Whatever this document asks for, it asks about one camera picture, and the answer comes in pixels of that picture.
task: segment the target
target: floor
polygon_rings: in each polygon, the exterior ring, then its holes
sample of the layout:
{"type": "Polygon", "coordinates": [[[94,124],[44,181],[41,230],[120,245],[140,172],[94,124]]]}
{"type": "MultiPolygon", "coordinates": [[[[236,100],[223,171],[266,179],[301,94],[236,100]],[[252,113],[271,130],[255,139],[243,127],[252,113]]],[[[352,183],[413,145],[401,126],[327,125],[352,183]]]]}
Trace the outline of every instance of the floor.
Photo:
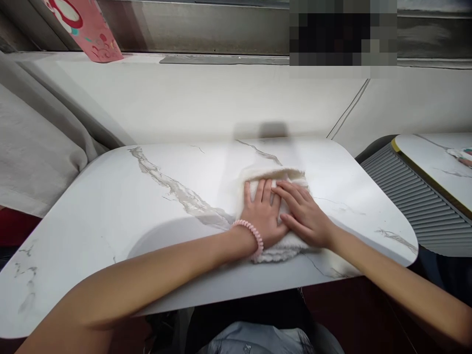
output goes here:
{"type": "MultiPolygon", "coordinates": [[[[3,241],[2,246],[10,246],[7,236],[12,233],[16,240],[25,239],[38,221],[0,209],[0,245],[3,241]]],[[[336,336],[346,354],[443,353],[399,305],[365,277],[305,287],[303,294],[313,318],[336,336]]],[[[149,334],[144,318],[132,318],[115,332],[109,353],[142,354],[149,334]]],[[[22,342],[0,339],[0,353],[13,354],[22,342]]]]}

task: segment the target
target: white marble tabletop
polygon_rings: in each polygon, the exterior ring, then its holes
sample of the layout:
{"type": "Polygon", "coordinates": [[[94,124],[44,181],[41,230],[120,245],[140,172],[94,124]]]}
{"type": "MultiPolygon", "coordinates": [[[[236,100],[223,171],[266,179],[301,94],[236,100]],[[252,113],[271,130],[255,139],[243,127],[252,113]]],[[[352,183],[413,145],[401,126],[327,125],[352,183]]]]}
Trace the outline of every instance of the white marble tabletop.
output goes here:
{"type": "MultiPolygon", "coordinates": [[[[406,218],[331,140],[122,147],[87,166],[0,273],[0,337],[29,335],[73,286],[100,269],[227,229],[242,197],[235,193],[236,177],[249,165],[305,170],[312,195],[335,222],[404,266],[416,259],[418,244],[406,218]]],[[[327,250],[278,264],[241,261],[192,281],[142,313],[358,274],[327,250]]]]}
{"type": "Polygon", "coordinates": [[[395,143],[429,177],[472,211],[472,169],[447,153],[448,149],[472,147],[472,133],[399,135],[395,143]]]}

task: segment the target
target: gray ribbed panel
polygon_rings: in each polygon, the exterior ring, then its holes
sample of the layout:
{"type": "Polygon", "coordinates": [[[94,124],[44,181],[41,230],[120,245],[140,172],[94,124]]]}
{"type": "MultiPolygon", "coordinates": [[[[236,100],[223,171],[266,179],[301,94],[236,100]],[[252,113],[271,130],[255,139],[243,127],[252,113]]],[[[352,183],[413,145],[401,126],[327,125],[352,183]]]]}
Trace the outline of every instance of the gray ribbed panel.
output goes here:
{"type": "Polygon", "coordinates": [[[449,257],[472,257],[472,222],[418,176],[390,144],[361,163],[400,209],[419,244],[449,257]]]}

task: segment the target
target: gray marble vein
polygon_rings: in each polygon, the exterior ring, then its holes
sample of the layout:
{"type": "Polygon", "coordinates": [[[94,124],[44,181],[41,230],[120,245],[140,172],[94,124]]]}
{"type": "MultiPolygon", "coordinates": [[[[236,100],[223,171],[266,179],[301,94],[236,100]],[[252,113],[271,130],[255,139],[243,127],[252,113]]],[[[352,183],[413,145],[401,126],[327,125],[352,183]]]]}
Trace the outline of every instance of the gray marble vein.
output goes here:
{"type": "Polygon", "coordinates": [[[21,263],[15,263],[15,267],[15,278],[19,277],[22,274],[25,274],[26,272],[31,272],[32,274],[31,279],[26,283],[26,287],[28,288],[28,295],[18,308],[18,314],[21,314],[31,309],[34,303],[34,299],[36,298],[36,291],[34,290],[34,278],[36,277],[38,267],[31,266],[25,270],[22,270],[21,263]]]}
{"type": "Polygon", "coordinates": [[[116,264],[117,263],[117,260],[116,260],[116,254],[115,254],[115,251],[113,250],[112,246],[110,245],[110,243],[108,242],[108,240],[102,235],[100,234],[100,237],[102,238],[102,240],[105,241],[105,243],[107,244],[107,247],[108,249],[110,250],[110,253],[113,255],[113,263],[116,264]]]}
{"type": "Polygon", "coordinates": [[[401,243],[402,245],[407,246],[414,254],[418,254],[418,248],[413,246],[411,243],[409,243],[403,237],[397,235],[396,233],[393,233],[392,231],[386,231],[382,228],[379,228],[375,232],[377,232],[378,234],[382,234],[383,237],[393,239],[393,240],[401,243]]]}
{"type": "Polygon", "coordinates": [[[446,171],[446,170],[441,170],[441,169],[438,169],[436,167],[433,167],[435,170],[438,170],[438,171],[441,171],[441,172],[444,172],[445,174],[448,174],[448,175],[453,175],[453,176],[457,176],[457,177],[465,177],[465,178],[472,178],[472,176],[469,176],[469,175],[466,175],[462,172],[459,172],[457,170],[452,170],[452,171],[446,171]]]}
{"type": "Polygon", "coordinates": [[[331,202],[333,204],[336,204],[338,205],[337,209],[339,211],[350,211],[351,213],[354,213],[354,214],[358,214],[358,215],[365,215],[365,213],[363,212],[360,212],[360,211],[356,211],[354,209],[352,209],[349,205],[347,205],[346,203],[342,203],[342,202],[334,202],[332,200],[329,200],[329,199],[326,199],[326,198],[319,198],[319,197],[313,197],[313,199],[321,199],[321,200],[326,200],[328,202],[331,202]]]}
{"type": "Polygon", "coordinates": [[[148,161],[141,147],[130,149],[129,152],[138,159],[141,172],[151,176],[159,185],[169,188],[168,195],[173,195],[182,204],[187,214],[195,216],[204,225],[221,230],[228,230],[231,227],[235,221],[231,215],[228,215],[223,209],[212,207],[193,190],[160,172],[159,167],[148,161]]]}
{"type": "Polygon", "coordinates": [[[313,267],[315,267],[315,269],[321,273],[321,275],[324,275],[325,277],[328,277],[328,278],[331,278],[331,279],[347,279],[349,278],[349,276],[345,275],[345,274],[342,274],[340,272],[338,272],[336,269],[334,269],[333,267],[331,267],[330,269],[334,272],[335,275],[328,275],[328,274],[324,274],[315,264],[315,262],[313,262],[313,260],[308,257],[303,251],[300,252],[300,254],[304,255],[310,262],[311,264],[313,265],[313,267]]]}
{"type": "Polygon", "coordinates": [[[196,146],[196,145],[190,145],[191,147],[193,148],[197,148],[198,150],[200,150],[201,152],[205,153],[200,147],[196,146]]]}
{"type": "Polygon", "coordinates": [[[29,248],[19,249],[18,252],[25,252],[28,257],[31,257],[31,251],[33,250],[35,243],[36,243],[36,240],[33,240],[29,248]]]}
{"type": "Polygon", "coordinates": [[[255,147],[254,145],[250,145],[250,144],[248,144],[248,143],[242,142],[241,140],[237,140],[237,139],[236,139],[236,141],[237,141],[238,143],[243,144],[243,145],[247,145],[247,146],[249,146],[249,147],[252,147],[252,148],[256,151],[257,155],[259,155],[259,156],[261,156],[261,157],[263,157],[263,158],[272,160],[272,161],[274,161],[274,162],[275,162],[277,165],[279,165],[279,166],[283,166],[282,163],[281,163],[281,162],[279,161],[279,159],[277,158],[277,156],[274,156],[274,155],[268,154],[268,153],[266,153],[266,152],[260,151],[260,150],[259,150],[257,147],[255,147]]]}
{"type": "Polygon", "coordinates": [[[419,137],[419,138],[421,138],[421,139],[424,139],[424,140],[426,140],[427,142],[429,142],[429,143],[431,143],[431,144],[433,144],[433,145],[436,145],[437,147],[440,147],[440,148],[444,149],[444,151],[447,151],[447,150],[449,150],[449,149],[451,148],[451,147],[445,147],[445,146],[439,145],[439,144],[435,143],[434,141],[431,141],[431,140],[429,140],[428,138],[425,138],[425,137],[422,136],[421,134],[413,134],[413,135],[415,135],[415,136],[417,136],[417,137],[419,137]]]}

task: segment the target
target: wrist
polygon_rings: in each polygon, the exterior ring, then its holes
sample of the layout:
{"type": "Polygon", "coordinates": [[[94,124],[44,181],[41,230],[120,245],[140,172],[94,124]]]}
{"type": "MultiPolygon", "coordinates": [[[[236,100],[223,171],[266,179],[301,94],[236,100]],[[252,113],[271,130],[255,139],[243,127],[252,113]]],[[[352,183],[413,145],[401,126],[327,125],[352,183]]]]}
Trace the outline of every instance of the wrist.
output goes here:
{"type": "Polygon", "coordinates": [[[258,244],[251,230],[237,225],[223,233],[227,262],[250,257],[257,251],[258,244]]]}
{"type": "Polygon", "coordinates": [[[342,252],[344,241],[349,236],[351,236],[350,233],[337,225],[333,225],[333,228],[330,231],[330,242],[326,248],[339,255],[339,253],[342,252]]]}

